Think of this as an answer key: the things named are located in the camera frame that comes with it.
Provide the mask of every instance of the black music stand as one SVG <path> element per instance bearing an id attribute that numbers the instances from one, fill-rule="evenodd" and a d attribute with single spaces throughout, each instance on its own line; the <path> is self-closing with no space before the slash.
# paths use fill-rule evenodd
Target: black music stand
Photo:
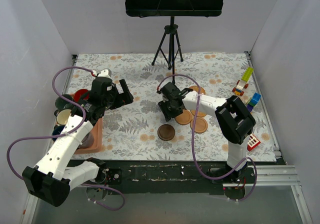
<path id="1" fill-rule="evenodd" d="M 223 0 L 125 0 L 126 14 L 130 17 L 170 17 L 170 25 L 164 27 L 163 37 L 151 64 L 152 66 L 155 64 L 157 56 L 161 52 L 168 64 L 168 69 L 172 68 L 172 74 L 175 74 L 175 59 L 178 53 L 180 54 L 180 61 L 183 62 L 184 60 L 175 17 L 217 17 L 222 13 L 223 5 Z M 168 59 L 161 48 L 166 35 L 169 35 Z M 175 37 L 178 46 L 176 54 Z M 175 77 L 172 78 L 172 83 L 175 83 Z"/>

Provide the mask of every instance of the gray floor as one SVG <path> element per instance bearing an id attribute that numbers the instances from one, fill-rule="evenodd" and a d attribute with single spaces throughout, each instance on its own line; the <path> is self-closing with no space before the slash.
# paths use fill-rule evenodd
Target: gray floor
<path id="1" fill-rule="evenodd" d="M 258 186 L 247 200 L 235 203 L 204 193 L 126 194 L 126 205 L 109 211 L 87 201 L 86 188 L 71 191 L 60 207 L 39 200 L 33 224 L 301 224 L 290 186 Z M 108 195 L 110 206 L 120 196 Z"/>

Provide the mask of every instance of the wall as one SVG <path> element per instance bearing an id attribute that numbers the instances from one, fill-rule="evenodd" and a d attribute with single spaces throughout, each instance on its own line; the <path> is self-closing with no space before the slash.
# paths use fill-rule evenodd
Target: wall
<path id="1" fill-rule="evenodd" d="M 155 53 L 169 17 L 129 17 L 125 0 L 42 0 L 72 54 Z M 177 17 L 183 52 L 251 50 L 276 0 L 224 0 L 219 17 Z M 169 38 L 165 42 L 168 49 Z"/>
<path id="2" fill-rule="evenodd" d="M 278 0 L 252 50 L 285 160 L 296 166 L 314 223 L 319 213 L 320 0 Z"/>
<path id="3" fill-rule="evenodd" d="M 0 223 L 19 223 L 28 195 L 6 160 L 9 144 L 51 133 L 55 93 L 53 75 L 70 66 L 71 54 L 41 0 L 0 0 Z M 59 78 L 62 91 L 67 73 Z M 43 155 L 48 141 L 24 141 L 12 149 L 21 174 Z"/>

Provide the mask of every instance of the red mug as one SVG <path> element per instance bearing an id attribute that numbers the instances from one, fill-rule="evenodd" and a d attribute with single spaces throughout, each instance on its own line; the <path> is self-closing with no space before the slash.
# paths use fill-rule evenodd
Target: red mug
<path id="1" fill-rule="evenodd" d="M 87 92 L 89 92 L 89 90 L 87 90 L 87 89 L 80 89 L 80 90 L 77 90 L 76 92 L 75 92 L 75 94 L 74 94 L 74 101 L 77 103 L 79 100 L 80 100 L 80 97 L 83 95 L 83 94 L 85 94 L 85 93 L 87 93 Z M 88 100 L 89 99 L 89 93 L 83 98 L 84 100 Z"/>

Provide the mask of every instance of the floral tablecloth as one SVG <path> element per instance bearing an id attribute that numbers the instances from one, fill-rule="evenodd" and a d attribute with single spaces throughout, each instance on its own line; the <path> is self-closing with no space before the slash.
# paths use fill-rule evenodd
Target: floral tablecloth
<path id="1" fill-rule="evenodd" d="M 74 155 L 73 159 L 96 157 L 103 160 L 154 160 L 191 161 L 191 128 L 180 125 L 174 119 L 169 121 L 175 129 L 175 137 L 170 141 L 158 138 L 157 130 L 167 123 L 158 107 L 162 100 L 156 93 L 159 82 L 171 74 L 162 56 L 151 62 L 154 54 L 81 54 L 76 65 L 96 71 L 109 68 L 113 82 L 125 79 L 134 96 L 132 104 L 116 110 L 108 110 L 103 117 L 103 151 Z M 175 72 L 194 78 L 207 95 L 229 98 L 245 70 L 248 62 L 242 53 L 184 53 L 184 62 L 177 57 Z M 78 89 L 91 88 L 93 77 L 86 71 L 74 70 L 68 93 Z M 245 102 L 257 91 L 253 77 L 241 99 Z M 180 88 L 194 84 L 183 77 L 176 78 Z M 273 162 L 274 140 L 270 127 L 259 103 L 252 112 L 256 120 L 254 134 L 261 144 L 248 156 L 255 161 Z M 199 161 L 226 161 L 228 142 L 222 135 L 215 116 L 205 116 L 208 122 L 206 132 L 195 135 L 195 152 Z"/>

